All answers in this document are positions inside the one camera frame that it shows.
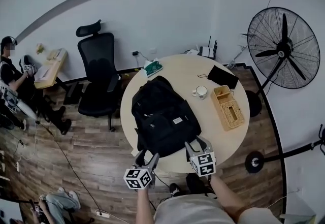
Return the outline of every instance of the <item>white mug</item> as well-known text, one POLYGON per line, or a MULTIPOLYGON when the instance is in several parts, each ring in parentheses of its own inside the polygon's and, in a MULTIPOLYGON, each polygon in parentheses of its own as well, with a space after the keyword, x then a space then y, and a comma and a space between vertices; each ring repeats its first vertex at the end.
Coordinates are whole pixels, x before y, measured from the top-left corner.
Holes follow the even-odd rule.
POLYGON ((198 86, 196 90, 192 91, 194 97, 198 97, 200 100, 205 99, 207 96, 208 90, 205 86, 198 86))

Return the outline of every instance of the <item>white t-shirt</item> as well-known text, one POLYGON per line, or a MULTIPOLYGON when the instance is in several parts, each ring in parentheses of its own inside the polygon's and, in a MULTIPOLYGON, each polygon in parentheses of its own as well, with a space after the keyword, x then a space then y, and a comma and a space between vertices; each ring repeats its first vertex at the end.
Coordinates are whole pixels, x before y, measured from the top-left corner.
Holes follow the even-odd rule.
MULTIPOLYGON (((155 224, 234 224, 218 200, 204 195, 184 195, 162 202, 154 217, 155 224)), ((250 208, 238 224, 280 224, 269 209, 250 208)))

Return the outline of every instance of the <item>wooden desk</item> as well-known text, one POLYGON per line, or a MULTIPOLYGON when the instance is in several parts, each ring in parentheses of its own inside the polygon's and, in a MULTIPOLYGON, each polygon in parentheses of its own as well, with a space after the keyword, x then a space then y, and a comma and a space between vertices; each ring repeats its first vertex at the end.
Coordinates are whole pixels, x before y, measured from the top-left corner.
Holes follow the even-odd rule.
MULTIPOLYGON (((187 100, 201 126, 201 136, 208 139, 213 146, 217 165, 223 163, 232 156, 241 145, 248 129, 249 104, 242 84, 238 81, 234 89, 234 98, 242 110, 245 123, 233 130, 225 131, 223 130, 217 111, 210 98, 211 91, 219 85, 207 78, 199 78, 197 75, 209 74, 214 65, 227 72, 230 71, 211 59, 186 54, 165 57, 159 62, 164 68, 150 77, 149 80, 152 80, 158 75, 165 77, 169 80, 173 89, 180 94, 182 98, 187 100), (192 90, 200 85, 205 86, 208 90, 208 96, 204 100, 193 97, 191 93, 192 90)), ((128 84, 122 98, 121 123, 126 138, 134 149, 132 152, 133 156, 138 153, 138 135, 135 131, 135 128, 137 128, 136 121, 131 114, 132 98, 147 80, 148 79, 141 73, 137 73, 128 84)), ((193 141, 191 145, 194 149, 200 148, 196 140, 193 141)), ((145 160, 149 161, 151 157, 152 154, 148 151, 145 155, 145 160)), ((185 148, 169 156, 160 158, 157 167, 166 172, 194 172, 189 162, 186 161, 185 148)))
POLYGON ((56 61, 56 60, 46 60, 43 65, 51 65, 53 63, 54 66, 48 71, 48 73, 50 73, 50 76, 47 80, 44 81, 40 81, 40 82, 35 82, 34 85, 37 89, 43 89, 43 88, 48 88, 48 87, 52 87, 55 82, 57 82, 60 86, 62 86, 65 90, 67 88, 67 86, 57 77, 58 72, 60 71, 68 53, 66 50, 61 50, 64 51, 63 57, 60 61, 56 61))

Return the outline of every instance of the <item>black backpack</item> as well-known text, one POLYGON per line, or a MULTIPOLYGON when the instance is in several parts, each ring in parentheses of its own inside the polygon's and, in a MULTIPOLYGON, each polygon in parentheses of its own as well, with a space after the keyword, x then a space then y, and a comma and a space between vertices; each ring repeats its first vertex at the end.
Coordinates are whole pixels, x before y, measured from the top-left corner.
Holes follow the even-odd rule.
POLYGON ((168 156, 201 133, 198 120, 186 100, 169 81, 157 76, 143 85, 132 99, 132 115, 138 133, 138 150, 168 156))

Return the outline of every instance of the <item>round table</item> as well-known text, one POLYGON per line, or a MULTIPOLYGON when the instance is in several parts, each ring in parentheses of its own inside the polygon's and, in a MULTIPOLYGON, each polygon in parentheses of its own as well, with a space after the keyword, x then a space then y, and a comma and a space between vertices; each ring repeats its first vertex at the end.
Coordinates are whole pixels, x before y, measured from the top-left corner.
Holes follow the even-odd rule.
MULTIPOLYGON (((197 75, 208 75, 214 65, 227 72, 230 71, 214 60, 194 55, 173 55, 162 58, 159 62, 163 66, 161 71, 149 78, 141 72, 137 73, 128 84, 122 98, 121 123, 125 136, 134 149, 132 155, 135 156, 138 153, 138 135, 135 131, 137 125, 131 113, 132 98, 139 88, 148 80, 152 80, 156 76, 161 75, 171 83, 173 89, 183 99, 187 100, 201 126, 201 136, 208 139, 213 146, 217 165, 223 163, 233 155, 241 145, 248 129, 249 104, 242 84, 238 81, 233 91, 234 98, 243 113, 245 123, 235 129, 225 131, 210 97, 212 90, 219 85, 207 78, 199 78, 197 75), (207 97, 204 100, 192 96, 192 90, 200 85, 205 86, 208 90, 207 97)), ((196 140, 193 141, 191 145, 194 149, 200 148, 196 140)), ((151 157, 152 154, 147 151, 145 160, 150 161, 151 157)), ((185 148, 169 156, 160 158, 157 168, 166 172, 194 172, 191 165, 186 160, 185 148)))

